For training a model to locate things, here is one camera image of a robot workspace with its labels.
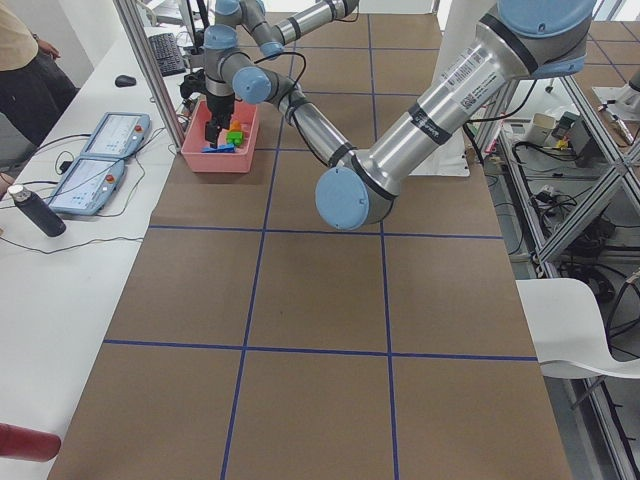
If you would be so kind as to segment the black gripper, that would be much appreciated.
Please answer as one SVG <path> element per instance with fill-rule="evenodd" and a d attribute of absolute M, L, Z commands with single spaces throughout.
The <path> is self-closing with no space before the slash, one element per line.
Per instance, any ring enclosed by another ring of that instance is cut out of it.
<path fill-rule="evenodd" d="M 213 118 L 205 124 L 205 140 L 209 143 L 217 143 L 218 147 L 224 147 L 229 144 L 227 136 L 234 113 L 234 94 L 214 95 L 208 93 L 207 107 Z"/>

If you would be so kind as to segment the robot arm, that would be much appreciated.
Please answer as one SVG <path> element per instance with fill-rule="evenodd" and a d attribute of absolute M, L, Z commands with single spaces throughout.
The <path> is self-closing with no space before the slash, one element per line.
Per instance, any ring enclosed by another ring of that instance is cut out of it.
<path fill-rule="evenodd" d="M 274 25 L 267 20 L 262 1 L 216 1 L 214 14 L 216 25 L 225 25 L 232 31 L 240 27 L 254 40 L 261 53 L 269 57 L 282 53 L 285 45 L 308 33 L 345 19 L 358 7 L 359 2 L 352 0 L 316 1 Z"/>
<path fill-rule="evenodd" d="M 296 80 L 255 64 L 238 45 L 246 31 L 268 59 L 287 44 L 356 10 L 353 1 L 319 1 L 271 24 L 259 1 L 219 1 L 204 33 L 205 92 L 213 135 L 232 104 L 272 104 L 325 166 L 315 205 L 329 226 L 356 230 L 382 221 L 403 181 L 445 145 L 506 83 L 568 76 L 586 57 L 590 1 L 498 1 L 478 20 L 474 41 L 367 149 L 354 147 L 310 102 Z"/>

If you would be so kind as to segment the person's hand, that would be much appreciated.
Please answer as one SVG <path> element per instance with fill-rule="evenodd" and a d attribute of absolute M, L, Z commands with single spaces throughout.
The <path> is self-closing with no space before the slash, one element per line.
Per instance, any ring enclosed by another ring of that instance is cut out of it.
<path fill-rule="evenodd" d="M 51 43 L 45 40 L 39 39 L 37 41 L 37 44 L 39 49 L 45 54 L 49 55 L 52 59 L 56 60 L 60 57 L 59 50 L 56 47 L 54 47 Z"/>

